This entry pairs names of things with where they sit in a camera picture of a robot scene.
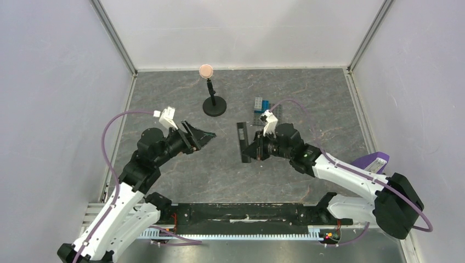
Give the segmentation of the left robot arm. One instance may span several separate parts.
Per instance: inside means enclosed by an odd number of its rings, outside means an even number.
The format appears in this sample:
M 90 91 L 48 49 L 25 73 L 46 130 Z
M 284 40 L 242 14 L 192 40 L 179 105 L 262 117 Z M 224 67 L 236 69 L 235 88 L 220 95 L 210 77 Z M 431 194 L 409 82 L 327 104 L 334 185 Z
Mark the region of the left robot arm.
M 148 193 L 161 176 L 160 167 L 181 153 L 199 151 L 216 137 L 187 121 L 182 126 L 171 127 L 168 135 L 158 128 L 142 132 L 108 202 L 78 239 L 58 249 L 62 262 L 116 262 L 147 228 L 170 221 L 171 201 Z

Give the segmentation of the black remote control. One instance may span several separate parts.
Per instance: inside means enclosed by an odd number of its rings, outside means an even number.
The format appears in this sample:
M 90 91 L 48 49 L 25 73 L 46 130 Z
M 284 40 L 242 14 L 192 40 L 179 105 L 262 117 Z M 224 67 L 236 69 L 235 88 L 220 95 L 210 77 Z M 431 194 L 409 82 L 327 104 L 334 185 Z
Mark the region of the black remote control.
M 251 163 L 251 158 L 243 153 L 243 151 L 248 147 L 248 132 L 246 122 L 237 122 L 236 123 L 237 134 L 239 139 L 239 148 L 240 156 L 242 163 Z

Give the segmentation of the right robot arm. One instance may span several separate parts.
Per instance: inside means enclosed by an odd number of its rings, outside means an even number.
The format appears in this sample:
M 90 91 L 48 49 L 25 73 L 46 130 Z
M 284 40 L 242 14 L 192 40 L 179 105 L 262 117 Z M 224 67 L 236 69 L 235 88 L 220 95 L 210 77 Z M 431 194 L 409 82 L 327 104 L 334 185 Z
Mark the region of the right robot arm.
M 357 195 L 336 194 L 318 206 L 317 218 L 324 224 L 335 219 L 369 222 L 394 238 L 405 239 L 423 215 L 424 204 L 407 177 L 371 173 L 342 162 L 305 143 L 293 124 L 279 124 L 273 134 L 256 132 L 241 152 L 258 161 L 271 156 L 287 159 L 297 172 L 333 182 Z

